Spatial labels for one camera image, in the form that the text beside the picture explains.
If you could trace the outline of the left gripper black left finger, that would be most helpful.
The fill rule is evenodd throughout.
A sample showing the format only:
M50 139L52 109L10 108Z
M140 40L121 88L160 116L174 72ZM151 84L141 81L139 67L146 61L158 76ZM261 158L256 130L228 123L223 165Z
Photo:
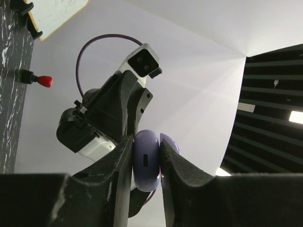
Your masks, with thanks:
M4 174L3 227L125 227L128 222L133 137L73 176Z

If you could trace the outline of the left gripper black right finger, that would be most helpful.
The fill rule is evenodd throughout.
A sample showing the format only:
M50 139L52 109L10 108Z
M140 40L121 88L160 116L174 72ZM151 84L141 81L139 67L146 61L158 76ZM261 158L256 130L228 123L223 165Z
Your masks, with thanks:
M300 227L302 174L212 176L160 144L168 227Z

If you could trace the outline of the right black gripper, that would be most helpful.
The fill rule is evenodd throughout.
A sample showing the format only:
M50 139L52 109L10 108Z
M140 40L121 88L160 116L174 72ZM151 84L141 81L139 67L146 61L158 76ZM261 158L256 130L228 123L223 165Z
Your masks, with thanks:
M101 88L88 91L82 101L75 102L76 140L90 142L104 136L119 143L125 135L135 135L152 98L131 71L116 72Z

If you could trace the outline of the purple round earbud case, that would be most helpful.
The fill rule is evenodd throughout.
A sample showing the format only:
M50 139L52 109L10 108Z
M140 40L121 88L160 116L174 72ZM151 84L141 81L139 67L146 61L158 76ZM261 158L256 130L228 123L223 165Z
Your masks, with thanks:
M160 143L167 140L180 154L176 142L168 135L158 136L151 130L142 130L134 138L133 173L135 186L142 192L152 192L160 182Z

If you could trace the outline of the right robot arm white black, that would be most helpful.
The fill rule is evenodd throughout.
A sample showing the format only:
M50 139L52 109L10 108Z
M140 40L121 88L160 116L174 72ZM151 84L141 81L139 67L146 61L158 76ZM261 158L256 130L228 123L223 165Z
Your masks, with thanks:
M57 139L74 153L93 151L101 139L112 150L124 136L136 135L152 93L130 71L116 72L101 88L87 91L82 101L65 110Z

